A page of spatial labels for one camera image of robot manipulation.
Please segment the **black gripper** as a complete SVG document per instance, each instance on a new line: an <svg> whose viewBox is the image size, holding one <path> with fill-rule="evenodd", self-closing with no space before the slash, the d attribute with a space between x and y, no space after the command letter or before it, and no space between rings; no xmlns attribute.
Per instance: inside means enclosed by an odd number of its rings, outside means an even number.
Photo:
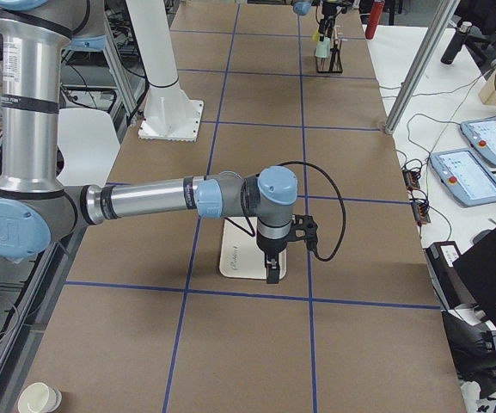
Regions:
<svg viewBox="0 0 496 413"><path fill-rule="evenodd" d="M338 2L336 0L322 0L321 1L321 14L322 20L333 20L338 13Z"/></svg>
<svg viewBox="0 0 496 413"><path fill-rule="evenodd" d="M278 284L280 276L279 254L286 249L288 244L286 238L271 239L257 234L256 243L264 253L266 260L266 283Z"/></svg>

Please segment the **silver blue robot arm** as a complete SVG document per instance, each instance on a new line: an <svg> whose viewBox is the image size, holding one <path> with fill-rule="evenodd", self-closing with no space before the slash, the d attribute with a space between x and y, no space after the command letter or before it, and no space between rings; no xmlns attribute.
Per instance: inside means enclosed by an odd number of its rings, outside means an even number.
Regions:
<svg viewBox="0 0 496 413"><path fill-rule="evenodd" d="M299 0L291 1L293 12L296 15L307 15L312 7L321 8L321 17L316 17L317 21L326 21L335 18L341 7L341 1L333 0Z"/></svg>
<svg viewBox="0 0 496 413"><path fill-rule="evenodd" d="M0 1L3 37L3 158L0 256L21 260L87 225L148 213L196 210L203 218L256 218L266 280L292 234L297 177L272 166L142 185L65 186L57 178L61 53L77 40L104 46L101 1Z"/></svg>

